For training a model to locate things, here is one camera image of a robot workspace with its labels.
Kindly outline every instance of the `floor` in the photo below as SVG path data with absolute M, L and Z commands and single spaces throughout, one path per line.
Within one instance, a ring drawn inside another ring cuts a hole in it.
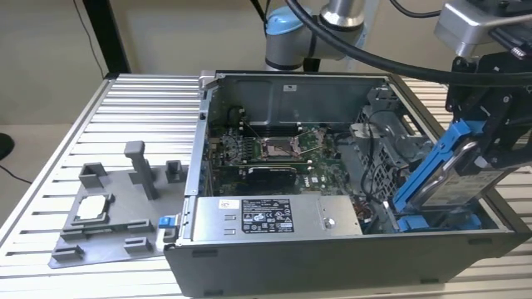
M 11 155 L 0 161 L 0 165 L 19 177 L 32 181 L 63 137 L 71 124 L 60 125 L 0 125 L 0 132 L 11 135 L 15 149 Z M 14 179 L 0 170 L 0 226 L 7 220 L 28 184 Z

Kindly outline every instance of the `power supply label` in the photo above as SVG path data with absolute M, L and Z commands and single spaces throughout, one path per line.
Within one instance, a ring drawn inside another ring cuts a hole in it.
M 242 231 L 246 234 L 294 232 L 290 199 L 244 199 L 242 201 Z

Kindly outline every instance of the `aluminum extrusion table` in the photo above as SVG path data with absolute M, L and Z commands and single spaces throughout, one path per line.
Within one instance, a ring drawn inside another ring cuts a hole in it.
M 447 127 L 447 88 L 406 79 Z M 179 298 L 164 257 L 52 270 L 50 253 L 79 188 L 84 163 L 131 168 L 126 142 L 144 140 L 152 166 L 188 164 L 198 118 L 198 77 L 120 75 L 106 80 L 0 230 L 0 298 Z M 532 227 L 532 169 L 498 185 Z M 475 263 L 446 285 L 299 293 L 259 298 L 532 298 L 532 240 L 506 257 Z

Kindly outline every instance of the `black cable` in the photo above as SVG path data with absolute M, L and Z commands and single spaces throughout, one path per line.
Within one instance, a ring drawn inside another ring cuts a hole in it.
M 342 145 L 342 144 L 339 143 L 339 140 L 346 139 L 346 138 L 350 138 L 351 136 L 352 136 L 352 134 L 351 134 L 350 131 L 343 131 L 343 132 L 336 133 L 336 136 L 335 136 L 335 138 L 332 139 L 332 143 L 334 143 L 335 145 Z
M 283 147 L 280 147 L 280 146 L 274 146 L 274 148 L 278 148 L 278 149 L 280 149 L 283 152 L 286 152 L 287 154 L 290 154 L 291 156 L 294 156 L 294 152 L 290 152 L 290 151 L 287 151 L 286 149 L 283 149 Z
M 272 4 L 272 0 L 266 1 L 266 8 L 264 8 L 264 21 L 263 21 L 263 28 L 264 28 L 264 36 L 267 36 L 267 26 L 268 26 L 268 11 L 270 11 L 270 5 Z
M 368 174 L 370 174 L 370 169 L 374 165 L 374 154 L 375 154 L 375 137 L 374 137 L 374 131 L 372 131 L 372 127 L 371 127 L 371 120 L 374 115 L 379 114 L 380 112 L 390 112 L 390 110 L 378 110 L 375 111 L 368 118 L 364 121 L 364 124 L 368 126 L 368 134 L 370 134 L 370 149 L 368 149 L 368 168 L 366 168 L 366 171 L 363 173 L 363 177 L 360 179 L 360 187 L 363 190 L 363 193 L 366 195 L 366 198 L 371 201 L 375 197 L 372 194 L 372 190 L 370 189 L 370 191 L 366 189 L 366 179 L 368 178 Z
M 239 108 L 239 110 L 240 109 L 244 109 L 244 107 L 243 106 L 239 106 L 239 105 L 235 105 L 235 106 L 231 106 L 230 108 L 228 108 L 228 110 L 227 110 L 227 115 L 226 115 L 226 124 L 227 124 L 227 126 L 231 126 L 231 125 L 235 125 L 235 123 L 231 123 L 231 112 L 232 112 L 232 110 L 235 109 L 235 108 Z
M 78 8 L 76 0 L 72 0 L 72 2 L 74 2 L 74 6 L 76 7 L 78 17 L 80 18 L 80 22 L 82 22 L 83 29 L 86 30 L 87 37 L 88 37 L 88 39 L 90 39 L 92 57 L 94 57 L 94 59 L 95 59 L 95 61 L 96 61 L 96 64 L 99 65 L 100 74 L 102 74 L 102 79 L 104 79 L 102 65 L 100 65 L 100 62 L 99 62 L 99 58 L 96 57 L 96 52 L 94 51 L 94 45 L 92 45 L 91 34 L 90 34 L 88 29 L 87 29 L 86 23 L 83 22 L 82 13 L 80 13 L 80 9 Z
M 34 183 L 32 181 L 28 181 L 27 179 L 23 179 L 23 178 L 20 178 L 19 176 L 16 176 L 16 175 L 10 171 L 10 169 L 6 168 L 6 167 L 3 167 L 2 165 L 0 165 L 0 169 L 3 169 L 3 170 L 11 175 L 12 178 L 15 178 L 15 179 L 18 179 L 18 180 L 20 180 L 20 181 L 28 183 L 30 185 Z
M 414 12 L 406 9 L 398 2 L 398 0 L 390 0 L 394 7 L 404 14 L 407 17 L 412 17 L 415 19 L 428 19 L 430 17 L 438 17 L 442 11 L 431 11 L 431 12 Z
M 264 22 L 267 21 L 267 20 L 266 20 L 266 19 L 267 19 L 267 15 L 264 14 L 263 7 L 260 6 L 259 0 L 250 0 L 250 1 L 251 1 L 251 4 L 252 4 L 254 7 L 255 7 L 255 10 L 258 11 L 260 20 L 262 20 L 263 23 L 264 23 Z
M 514 74 L 468 74 L 460 72 L 446 72 L 442 70 L 427 69 L 414 65 L 403 64 L 387 58 L 383 58 L 364 50 L 350 45 L 327 28 L 320 25 L 306 12 L 298 0 L 286 0 L 292 12 L 307 25 L 310 30 L 342 53 L 364 64 L 368 64 L 394 74 L 416 78 L 419 80 L 438 82 L 442 84 L 454 84 L 464 86 L 523 86 L 532 82 L 532 73 Z

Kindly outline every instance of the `white wall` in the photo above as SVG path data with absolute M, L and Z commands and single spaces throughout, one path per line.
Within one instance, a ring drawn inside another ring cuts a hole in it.
M 302 1 L 315 12 L 324 3 Z M 274 0 L 270 11 L 282 5 L 283 0 Z M 135 71 L 263 69 L 263 23 L 248 0 L 114 0 L 112 6 Z M 340 71 L 346 66 L 347 62 L 324 62 L 323 69 Z
M 388 0 L 367 0 L 375 1 L 366 48 L 402 62 L 448 68 L 454 55 L 432 35 L 436 20 L 408 19 Z M 402 2 L 428 11 L 443 0 Z M 274 0 L 272 9 L 283 3 Z M 302 3 L 318 12 L 326 0 Z M 86 17 L 80 0 L 79 6 Z M 262 22 L 248 0 L 112 0 L 112 6 L 135 72 L 195 75 L 203 69 L 263 68 Z M 72 122 L 100 83 L 72 1 L 0 0 L 0 54 L 0 124 Z M 347 64 L 327 61 L 322 70 L 344 71 Z
M 0 124 L 72 122 L 100 82 L 72 1 L 0 0 Z

